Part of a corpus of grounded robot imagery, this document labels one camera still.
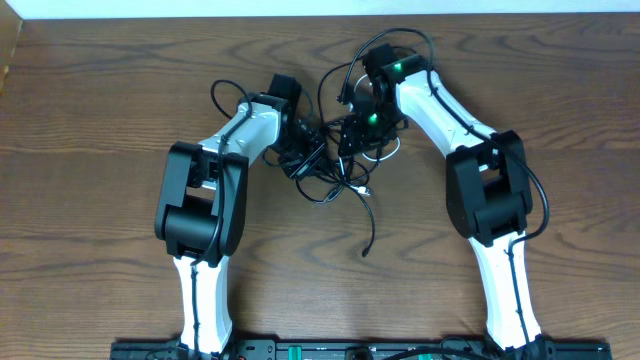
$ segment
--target green led light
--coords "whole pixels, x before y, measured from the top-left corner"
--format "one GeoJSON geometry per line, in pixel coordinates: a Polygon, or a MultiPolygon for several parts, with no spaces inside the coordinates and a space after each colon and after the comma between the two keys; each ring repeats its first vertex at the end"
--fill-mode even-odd
{"type": "Polygon", "coordinates": [[[378,114],[373,113],[373,115],[369,116],[369,125],[375,125],[378,122],[378,114]]]}

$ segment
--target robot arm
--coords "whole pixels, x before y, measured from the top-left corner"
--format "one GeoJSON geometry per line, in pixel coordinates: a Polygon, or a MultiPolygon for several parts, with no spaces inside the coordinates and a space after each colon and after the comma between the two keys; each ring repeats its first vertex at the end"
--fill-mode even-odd
{"type": "MultiPolygon", "coordinates": [[[[495,134],[493,129],[480,123],[471,116],[471,114],[451,96],[442,85],[435,71],[430,71],[430,75],[432,84],[438,90],[441,98],[450,108],[456,111],[467,124],[473,125],[476,131],[487,137],[495,134]]],[[[400,111],[412,118],[422,130],[424,130],[445,157],[455,153],[460,147],[473,148],[483,143],[483,140],[469,134],[449,112],[440,105],[435,99],[435,96],[432,96],[427,83],[427,70],[422,70],[407,76],[404,81],[396,86],[395,96],[400,111]]],[[[471,162],[477,161],[477,159],[468,160],[471,162]]],[[[449,170],[454,166],[450,164],[449,161],[447,165],[447,176],[449,177],[452,172],[449,170]]],[[[472,176],[478,178],[481,172],[488,170],[489,166],[487,164],[478,164],[476,169],[465,168],[460,171],[470,171],[472,176]]],[[[451,179],[447,179],[448,198],[451,197],[451,189],[449,189],[449,187],[454,186],[450,184],[450,180],[451,179]]],[[[464,185],[472,186],[473,182],[465,182],[464,185]]],[[[482,197],[484,195],[484,191],[482,191],[481,188],[476,189],[476,191],[477,196],[482,197]]],[[[452,202],[449,200],[451,199],[448,199],[448,207],[451,207],[452,202]]],[[[476,221],[480,221],[477,216],[480,211],[476,213],[476,221]]],[[[517,349],[526,343],[518,316],[514,284],[510,271],[509,257],[507,255],[509,243],[524,235],[524,231],[520,233],[518,233],[518,231],[512,231],[493,239],[492,244],[483,244],[474,237],[468,237],[478,258],[478,265],[480,267],[482,283],[487,299],[487,331],[496,344],[503,350],[507,348],[517,349]]],[[[516,244],[513,252],[524,321],[529,341],[532,342],[536,336],[540,334],[540,326],[536,322],[529,297],[524,264],[524,243],[516,244]]]]}
{"type": "Polygon", "coordinates": [[[185,323],[178,350],[184,358],[194,350],[221,354],[229,341],[227,272],[244,229],[248,168],[267,147],[286,145],[289,135],[283,128],[293,119],[300,89],[295,79],[276,75],[268,93],[249,95],[253,112],[245,121],[249,106],[241,102],[218,133],[197,145],[176,143],[169,151],[155,231],[174,256],[180,275],[185,323]],[[228,140],[221,168],[218,150],[223,135],[228,140]],[[218,189],[220,171],[222,189],[218,189]],[[218,213],[219,196],[214,201],[195,197],[187,194],[188,187],[224,191],[223,213],[218,213]],[[218,221],[222,226],[216,237],[218,221]]]}
{"type": "Polygon", "coordinates": [[[525,236],[533,206],[529,178],[513,158],[525,163],[522,141],[513,131],[499,134],[469,114],[420,55],[399,59],[385,44],[370,50],[362,63],[373,94],[347,92],[355,120],[343,127],[339,152],[344,156],[385,146],[397,137],[400,121],[413,119],[446,159],[447,212],[478,258],[488,334],[503,351],[533,342],[540,326],[529,299],[524,243],[509,248],[525,236]],[[489,174],[482,173],[489,170],[498,175],[487,181],[489,174]]]}

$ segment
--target wire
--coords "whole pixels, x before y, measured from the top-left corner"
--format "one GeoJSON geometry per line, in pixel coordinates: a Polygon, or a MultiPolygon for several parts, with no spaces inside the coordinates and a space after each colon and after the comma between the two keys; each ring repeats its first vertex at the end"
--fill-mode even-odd
{"type": "Polygon", "coordinates": [[[396,148],[389,155],[386,155],[382,159],[379,159],[379,160],[378,159],[372,159],[365,153],[362,153],[362,157],[364,157],[365,159],[367,159],[369,161],[372,161],[372,162],[385,161],[385,160],[391,158],[393,155],[395,155],[398,152],[398,150],[400,150],[400,137],[397,137],[396,140],[398,142],[398,145],[396,145],[396,148]]]}
{"type": "Polygon", "coordinates": [[[359,177],[353,179],[352,182],[358,182],[361,181],[362,179],[364,179],[361,183],[358,183],[360,186],[364,186],[367,185],[369,183],[369,180],[371,180],[371,173],[373,172],[373,170],[378,168],[378,165],[380,165],[379,162],[377,162],[376,164],[374,164],[371,169],[367,169],[364,165],[362,165],[360,162],[356,161],[355,164],[362,169],[363,174],[360,175],[359,177]]]}
{"type": "Polygon", "coordinates": [[[227,130],[220,137],[220,145],[218,145],[218,168],[220,171],[218,172],[218,184],[216,186],[216,196],[218,197],[218,221],[216,222],[216,227],[213,231],[213,236],[211,237],[211,241],[207,246],[206,250],[193,262],[191,262],[191,306],[193,310],[193,348],[196,359],[200,358],[200,348],[199,348],[199,329],[200,322],[198,321],[198,300],[197,300],[197,276],[198,276],[198,264],[200,264],[204,259],[206,259],[214,246],[219,244],[220,235],[222,233],[222,226],[224,224],[224,201],[225,201],[225,189],[224,189],[224,148],[227,146],[227,142],[229,141],[229,137],[245,122],[247,119],[251,117],[253,114],[253,106],[251,101],[249,101],[249,96],[247,92],[237,83],[230,80],[216,80],[211,85],[211,100],[215,107],[224,115],[225,117],[231,119],[231,116],[222,109],[220,104],[218,103],[215,95],[216,87],[219,84],[229,84],[234,86],[236,89],[240,90],[242,95],[244,96],[244,101],[247,103],[247,112],[244,116],[236,122],[229,130],[227,130]]]}
{"type": "Polygon", "coordinates": [[[487,357],[468,353],[466,351],[454,350],[449,348],[443,349],[439,347],[428,347],[428,346],[421,346],[413,350],[403,351],[401,353],[388,356],[382,360],[402,360],[402,359],[406,359],[406,358],[410,358],[418,355],[434,355],[434,354],[435,355],[451,355],[451,356],[457,356],[457,357],[470,359],[470,360],[490,360],[487,357]]]}
{"type": "Polygon", "coordinates": [[[367,244],[367,246],[364,249],[362,249],[362,253],[361,253],[362,257],[367,257],[367,255],[369,255],[369,252],[371,251],[373,242],[376,240],[376,221],[373,217],[373,212],[371,211],[371,207],[369,207],[369,204],[362,197],[362,195],[360,195],[358,190],[354,189],[351,186],[349,186],[349,189],[353,191],[354,194],[356,194],[358,199],[360,199],[360,201],[362,202],[362,205],[364,206],[364,208],[367,210],[367,213],[369,214],[369,219],[371,220],[371,240],[369,240],[369,244],[367,244]]]}
{"type": "MultiPolygon", "coordinates": [[[[354,62],[358,62],[360,60],[362,60],[362,56],[355,59],[354,62]]],[[[327,73],[324,74],[322,79],[320,79],[320,83],[318,84],[318,115],[320,115],[320,124],[322,126],[324,126],[324,113],[322,112],[322,85],[324,84],[324,81],[327,79],[327,77],[329,77],[329,75],[331,75],[333,72],[349,65],[351,65],[351,63],[344,63],[341,65],[338,65],[332,68],[331,70],[327,71],[327,73]]]]}
{"type": "Polygon", "coordinates": [[[300,194],[302,194],[302,196],[305,199],[311,201],[314,204],[326,204],[328,202],[331,202],[335,200],[338,197],[338,195],[342,193],[342,189],[344,189],[343,187],[332,188],[331,190],[329,190],[329,192],[327,193],[327,196],[325,196],[323,200],[317,200],[307,195],[307,193],[304,190],[302,190],[302,187],[300,186],[300,180],[295,179],[295,181],[296,181],[296,188],[298,189],[300,194]]]}
{"type": "Polygon", "coordinates": [[[262,161],[264,161],[264,163],[267,164],[267,166],[270,166],[270,167],[282,167],[282,166],[284,166],[284,165],[280,165],[280,164],[274,164],[274,163],[270,162],[269,160],[267,160],[267,152],[268,151],[269,151],[269,148],[267,147],[262,152],[262,161]]]}
{"type": "MultiPolygon", "coordinates": [[[[449,336],[447,338],[442,339],[442,341],[440,342],[440,347],[444,349],[444,343],[446,343],[447,341],[453,341],[453,340],[464,341],[467,344],[467,346],[471,349],[471,351],[473,351],[473,346],[471,346],[471,344],[469,343],[469,341],[467,341],[467,339],[457,337],[457,336],[449,336]]],[[[442,355],[442,358],[444,360],[451,360],[449,357],[447,357],[444,354],[442,355]]]]}

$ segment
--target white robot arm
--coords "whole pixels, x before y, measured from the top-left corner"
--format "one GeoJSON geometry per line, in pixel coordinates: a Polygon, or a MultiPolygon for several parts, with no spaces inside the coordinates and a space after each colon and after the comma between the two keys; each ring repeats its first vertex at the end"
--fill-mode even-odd
{"type": "MultiPolygon", "coordinates": [[[[483,140],[465,130],[432,95],[427,82],[427,70],[409,75],[396,86],[396,100],[400,111],[413,119],[436,144],[445,157],[463,146],[471,148],[481,144],[483,140]]],[[[430,71],[433,86],[440,97],[467,124],[481,134],[490,137],[495,131],[479,122],[444,88],[440,77],[430,71]]],[[[488,166],[479,166],[479,171],[487,171],[488,166]]],[[[514,284],[510,272],[509,243],[524,236],[524,232],[510,232],[493,240],[492,246],[485,246],[473,237],[469,242],[478,258],[482,283],[487,299],[487,331],[502,349],[519,348],[526,344],[524,332],[518,316],[514,284]]],[[[534,341],[540,334],[540,326],[536,322],[524,264],[524,242],[513,248],[515,256],[515,272],[522,304],[522,312],[526,324],[529,341],[534,341]]]]}
{"type": "MultiPolygon", "coordinates": [[[[281,112],[273,107],[261,104],[259,99],[252,102],[251,119],[241,124],[229,136],[225,153],[245,156],[249,166],[267,147],[275,144],[280,135],[281,112]]],[[[235,126],[248,111],[246,103],[238,105],[236,115],[215,135],[199,142],[202,150],[212,154],[218,153],[220,139],[229,129],[235,126]]],[[[202,187],[216,189],[216,181],[203,181],[202,187]]],[[[180,274],[184,305],[184,329],[180,337],[182,344],[194,349],[194,317],[191,263],[195,259],[189,256],[174,257],[174,264],[180,274]]],[[[223,256],[216,267],[201,262],[196,265],[198,281],[196,282],[196,304],[199,321],[199,350],[203,353],[220,353],[231,335],[231,318],[227,307],[227,270],[229,256],[223,256]]]]}
{"type": "Polygon", "coordinates": [[[276,75],[269,92],[243,99],[218,133],[198,145],[176,143],[169,151],[155,230],[180,275],[185,322],[178,350],[184,358],[215,357],[229,342],[227,272],[244,228],[248,168],[268,147],[291,147],[287,129],[300,89],[295,79],[276,75]],[[215,190],[215,201],[188,195],[187,187],[215,190]],[[225,200],[219,200],[221,192],[225,200]]]}

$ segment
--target black cable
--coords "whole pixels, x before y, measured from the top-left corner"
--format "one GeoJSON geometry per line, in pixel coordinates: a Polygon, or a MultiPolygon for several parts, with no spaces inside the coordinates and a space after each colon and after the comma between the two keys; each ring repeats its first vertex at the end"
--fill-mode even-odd
{"type": "Polygon", "coordinates": [[[340,180],[336,179],[335,177],[332,177],[332,176],[328,176],[328,177],[329,177],[329,179],[325,178],[325,175],[320,175],[320,174],[316,175],[316,179],[318,179],[318,180],[320,180],[320,181],[322,181],[324,183],[327,183],[327,184],[330,184],[330,185],[338,185],[340,183],[340,180]]]}
{"type": "Polygon", "coordinates": [[[373,164],[373,166],[371,166],[371,169],[366,169],[364,167],[364,165],[362,165],[358,161],[356,161],[356,164],[358,164],[359,166],[361,166],[363,169],[366,169],[366,170],[365,170],[364,174],[362,174],[360,177],[357,177],[357,178],[353,179],[353,181],[360,181],[362,178],[366,177],[367,180],[365,180],[365,182],[362,183],[361,185],[367,185],[369,183],[370,178],[371,178],[371,173],[373,173],[373,171],[375,169],[380,167],[380,164],[382,163],[380,161],[381,158],[382,158],[382,148],[378,148],[378,149],[376,149],[376,162],[373,164]]]}
{"type": "Polygon", "coordinates": [[[251,114],[253,113],[253,106],[251,104],[251,101],[249,101],[249,96],[247,95],[247,92],[244,91],[244,89],[240,85],[230,80],[216,80],[211,85],[211,100],[213,101],[213,104],[218,109],[218,111],[222,113],[222,115],[231,119],[231,116],[222,109],[222,107],[216,100],[215,89],[219,84],[229,84],[234,86],[238,90],[240,90],[240,92],[244,96],[244,100],[247,104],[248,109],[247,109],[247,112],[244,114],[244,116],[220,137],[220,145],[218,146],[218,168],[220,169],[220,171],[218,172],[218,184],[216,186],[216,196],[218,197],[218,219],[217,219],[218,221],[216,222],[216,227],[214,228],[213,236],[206,250],[197,259],[191,262],[191,306],[193,310],[193,330],[194,330],[193,348],[195,350],[194,353],[195,353],[196,359],[200,358],[200,349],[199,349],[199,342],[198,342],[199,340],[198,331],[200,329],[200,322],[198,321],[198,301],[197,301],[197,287],[196,287],[197,275],[198,275],[197,266],[209,256],[209,254],[214,248],[214,245],[219,244],[220,234],[222,233],[222,225],[224,224],[223,213],[224,213],[224,201],[225,201],[224,148],[227,146],[229,137],[233,134],[233,132],[235,132],[245,121],[247,121],[247,119],[249,119],[251,117],[251,114]]]}
{"type": "MultiPolygon", "coordinates": [[[[453,341],[453,340],[464,341],[467,344],[467,346],[473,351],[473,346],[471,346],[471,344],[467,341],[467,339],[457,337],[457,336],[449,336],[447,338],[442,339],[442,341],[440,342],[440,347],[444,349],[444,343],[446,343],[447,341],[453,341]]],[[[451,358],[447,357],[446,355],[442,355],[442,358],[444,360],[451,360],[451,358]]]]}
{"type": "Polygon", "coordinates": [[[529,345],[529,332],[527,331],[527,325],[524,322],[524,314],[522,311],[522,302],[520,301],[520,291],[518,290],[518,279],[516,278],[516,264],[513,260],[513,241],[509,242],[509,250],[507,251],[507,256],[509,257],[509,266],[511,267],[511,279],[513,281],[513,291],[516,295],[516,312],[518,313],[518,318],[520,319],[520,326],[522,326],[522,332],[524,334],[524,341],[526,345],[529,345]]]}
{"type": "Polygon", "coordinates": [[[376,221],[373,217],[373,212],[371,211],[369,204],[367,204],[367,201],[362,197],[362,195],[360,195],[358,190],[352,188],[351,186],[347,186],[347,187],[351,191],[353,191],[354,194],[356,194],[358,199],[360,199],[360,201],[362,202],[362,205],[364,205],[364,208],[367,210],[367,213],[369,214],[369,219],[371,220],[371,240],[369,240],[369,244],[364,249],[362,249],[362,253],[361,253],[362,257],[366,257],[367,255],[369,255],[369,251],[371,251],[373,242],[376,239],[376,221]]]}
{"type": "MultiPolygon", "coordinates": [[[[362,59],[362,56],[354,59],[354,63],[358,62],[359,60],[362,59]]],[[[320,79],[320,83],[318,84],[318,115],[320,115],[320,124],[321,126],[324,126],[324,113],[322,112],[322,84],[324,84],[324,81],[327,79],[327,77],[329,77],[329,75],[331,75],[334,71],[342,69],[345,66],[349,66],[351,65],[351,63],[344,63],[341,65],[338,65],[336,67],[334,67],[333,69],[327,71],[326,74],[324,74],[324,76],[322,77],[322,79],[320,79]]]]}
{"type": "Polygon", "coordinates": [[[402,360],[402,359],[406,359],[406,358],[410,358],[418,355],[451,355],[451,356],[457,356],[457,357],[470,359],[470,360],[491,360],[487,357],[468,353],[466,351],[454,350],[449,348],[443,349],[439,347],[428,347],[428,346],[421,346],[413,350],[403,351],[401,353],[383,358],[382,360],[402,360]]]}
{"type": "Polygon", "coordinates": [[[374,163],[374,165],[371,167],[371,169],[367,169],[364,165],[362,165],[362,163],[360,163],[359,161],[356,161],[355,164],[362,169],[363,173],[362,175],[360,175],[359,177],[353,179],[353,182],[356,181],[360,181],[362,179],[364,179],[363,182],[358,183],[359,186],[365,186],[367,184],[369,184],[369,180],[371,180],[371,173],[373,172],[373,170],[378,168],[378,164],[380,164],[379,161],[376,161],[374,163]]]}
{"type": "Polygon", "coordinates": [[[307,193],[302,190],[302,187],[300,186],[300,181],[298,179],[295,179],[296,182],[296,188],[298,189],[298,192],[307,200],[311,201],[314,204],[326,204],[328,202],[331,202],[333,200],[335,200],[338,195],[340,195],[342,193],[342,190],[344,189],[344,187],[342,186],[335,186],[333,188],[331,188],[331,190],[329,190],[329,192],[327,192],[327,196],[325,196],[325,198],[323,200],[318,200],[318,199],[314,199],[311,196],[307,195],[307,193]]]}
{"type": "Polygon", "coordinates": [[[280,164],[274,164],[274,163],[270,162],[269,160],[267,160],[267,151],[269,151],[268,147],[266,149],[264,149],[264,151],[262,152],[262,161],[264,161],[264,163],[267,164],[267,166],[280,167],[280,168],[284,166],[284,165],[280,165],[280,164]]]}

